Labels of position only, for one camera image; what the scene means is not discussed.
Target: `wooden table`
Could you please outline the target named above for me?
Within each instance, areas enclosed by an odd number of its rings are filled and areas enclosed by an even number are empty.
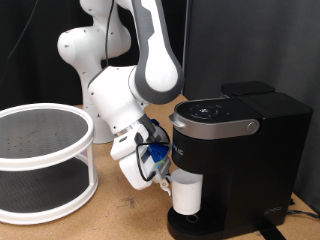
[[[157,119],[172,136],[168,116],[173,113],[175,105],[184,100],[183,96],[179,96],[166,105],[148,106],[146,113],[150,118]],[[111,147],[112,143],[94,146],[99,186],[85,206],[50,223],[34,226],[0,224],[0,240],[172,239],[167,231],[171,197],[160,189],[159,184],[153,183],[142,191],[133,189],[118,162],[110,157]],[[290,206],[290,209],[313,212],[297,196],[293,195],[293,199],[296,205]],[[288,216],[278,229],[288,240],[320,239],[320,221],[306,215]],[[264,238],[256,232],[232,239]]]

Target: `black coffee maker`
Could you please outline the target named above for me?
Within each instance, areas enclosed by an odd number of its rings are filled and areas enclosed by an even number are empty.
[[[203,174],[196,216],[168,213],[175,239],[226,239],[286,217],[312,109],[259,82],[226,84],[222,96],[170,116],[173,162]]]

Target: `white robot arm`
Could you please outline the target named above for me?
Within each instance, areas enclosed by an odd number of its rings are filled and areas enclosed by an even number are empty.
[[[120,159],[131,185],[143,189],[153,180],[168,191],[170,140],[143,109],[171,102],[181,93],[182,69],[169,43],[161,0],[116,2],[134,17],[140,59],[137,66],[107,67],[90,82],[88,92],[116,137],[111,156]]]
[[[92,16],[93,26],[62,33],[58,40],[58,51],[62,59],[73,66],[80,76],[83,110],[92,117],[95,124],[94,143],[107,143],[114,136],[92,103],[88,95],[88,84],[102,70],[101,60],[106,59],[106,28],[112,0],[80,0],[80,5]],[[130,34],[121,24],[117,4],[114,4],[109,24],[108,58],[127,52],[130,46]]]

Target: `black cable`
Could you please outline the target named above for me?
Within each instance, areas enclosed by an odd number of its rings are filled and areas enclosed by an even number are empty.
[[[106,52],[106,68],[109,66],[108,62],[108,36],[109,36],[109,25],[110,25],[110,19],[111,19],[111,14],[113,11],[113,6],[114,6],[114,0],[112,0],[111,8],[110,8],[110,13],[108,17],[108,24],[107,24],[107,29],[106,29],[106,46],[105,46],[105,52]]]
[[[313,218],[316,218],[316,219],[320,219],[320,216],[315,214],[315,213],[309,213],[309,212],[302,212],[302,211],[299,211],[299,210],[289,210],[287,212],[287,215],[292,215],[292,214],[306,214],[310,217],[313,217]]]
[[[140,143],[136,147],[136,156],[137,156],[137,164],[138,164],[139,172],[140,172],[142,179],[145,182],[149,182],[150,180],[152,180],[152,178],[154,178],[154,176],[157,173],[155,171],[153,171],[152,174],[148,178],[145,178],[145,176],[143,175],[142,169],[141,169],[140,156],[139,156],[139,151],[138,151],[139,147],[144,146],[144,145],[152,145],[152,144],[157,144],[157,145],[170,144],[170,137],[169,137],[168,133],[160,125],[158,127],[166,134],[166,137],[169,140],[169,142]]]
[[[11,52],[10,52],[8,58],[7,58],[7,62],[6,62],[6,65],[5,65],[5,67],[4,67],[4,71],[3,71],[3,74],[2,74],[2,77],[1,77],[1,80],[0,80],[0,85],[2,84],[3,79],[4,79],[5,75],[6,75],[10,58],[11,58],[12,54],[14,53],[14,51],[16,50],[16,48],[18,47],[18,45],[20,44],[22,37],[24,36],[27,28],[29,27],[29,25],[30,25],[30,23],[31,23],[31,20],[32,20],[32,18],[33,18],[33,16],[34,16],[35,10],[36,10],[37,5],[38,5],[38,2],[39,2],[39,0],[37,0],[36,3],[34,4],[33,9],[32,9],[32,12],[31,12],[31,15],[30,15],[30,17],[29,17],[29,20],[28,20],[26,26],[24,27],[24,29],[23,29],[23,31],[22,31],[22,33],[21,33],[21,35],[20,35],[20,37],[19,37],[16,45],[13,47],[13,49],[11,50]]]

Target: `paper cup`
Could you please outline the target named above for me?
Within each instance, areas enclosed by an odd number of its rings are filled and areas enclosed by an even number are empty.
[[[173,209],[182,215],[199,212],[203,176],[178,169],[171,178]]]

